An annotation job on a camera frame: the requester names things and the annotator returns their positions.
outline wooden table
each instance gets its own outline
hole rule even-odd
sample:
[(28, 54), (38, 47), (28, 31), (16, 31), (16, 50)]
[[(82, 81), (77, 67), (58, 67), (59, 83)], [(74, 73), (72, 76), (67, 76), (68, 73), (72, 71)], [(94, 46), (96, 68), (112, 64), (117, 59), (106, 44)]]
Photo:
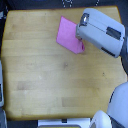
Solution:
[[(116, 7), (97, 9), (120, 22)], [(79, 23), (83, 10), (8, 13), (1, 55), (8, 119), (92, 117), (107, 110), (114, 88), (127, 80), (120, 58), (86, 41), (79, 55), (56, 43), (61, 15)]]

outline pink towel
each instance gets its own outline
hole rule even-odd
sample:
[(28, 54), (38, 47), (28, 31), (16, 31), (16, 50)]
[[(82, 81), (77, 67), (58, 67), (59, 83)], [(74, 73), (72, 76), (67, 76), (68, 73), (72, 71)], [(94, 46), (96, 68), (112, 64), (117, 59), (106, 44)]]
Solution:
[(82, 53), (85, 50), (84, 44), (75, 37), (75, 33), (76, 24), (62, 16), (56, 42), (76, 54)]

